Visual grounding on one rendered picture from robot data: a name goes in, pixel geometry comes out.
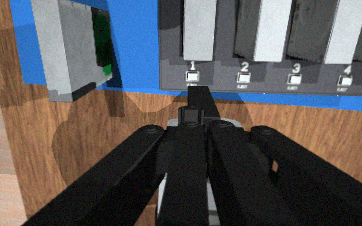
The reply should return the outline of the blue flat mat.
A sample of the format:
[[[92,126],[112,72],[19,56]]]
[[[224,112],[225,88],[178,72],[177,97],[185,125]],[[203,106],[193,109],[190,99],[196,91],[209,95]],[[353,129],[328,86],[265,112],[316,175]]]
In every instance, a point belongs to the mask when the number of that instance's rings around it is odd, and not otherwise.
[[[187,96],[159,90],[158,0],[70,0],[109,11],[115,76],[95,89]],[[23,82],[46,85],[30,0],[10,0]],[[211,92],[213,99],[362,111],[360,96]]]

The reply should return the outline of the dark grey drive dock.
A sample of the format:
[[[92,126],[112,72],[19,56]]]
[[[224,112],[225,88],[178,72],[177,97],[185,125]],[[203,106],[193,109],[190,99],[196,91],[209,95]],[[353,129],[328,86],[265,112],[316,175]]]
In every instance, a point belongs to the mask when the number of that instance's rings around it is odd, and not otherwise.
[[[217,0],[212,61],[183,60],[182,0],[158,0],[159,90],[362,97],[362,61],[322,64],[287,55],[296,1],[292,0],[281,62],[235,53],[240,0]],[[234,54],[235,53],[235,54]]]

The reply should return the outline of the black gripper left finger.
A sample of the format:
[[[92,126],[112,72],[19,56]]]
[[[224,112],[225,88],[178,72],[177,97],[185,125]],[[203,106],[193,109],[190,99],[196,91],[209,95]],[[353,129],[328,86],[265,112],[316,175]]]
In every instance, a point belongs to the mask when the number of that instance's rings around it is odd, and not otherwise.
[[[134,226],[165,173],[156,226],[209,226],[204,128],[198,86],[188,86],[166,130],[140,127],[21,226]]]

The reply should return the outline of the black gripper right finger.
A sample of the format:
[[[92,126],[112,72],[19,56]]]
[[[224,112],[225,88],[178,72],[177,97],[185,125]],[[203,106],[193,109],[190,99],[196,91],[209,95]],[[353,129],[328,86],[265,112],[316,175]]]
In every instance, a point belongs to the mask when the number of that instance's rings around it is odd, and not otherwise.
[[[221,118],[208,86],[198,89],[221,226],[362,226],[360,181],[276,129]]]

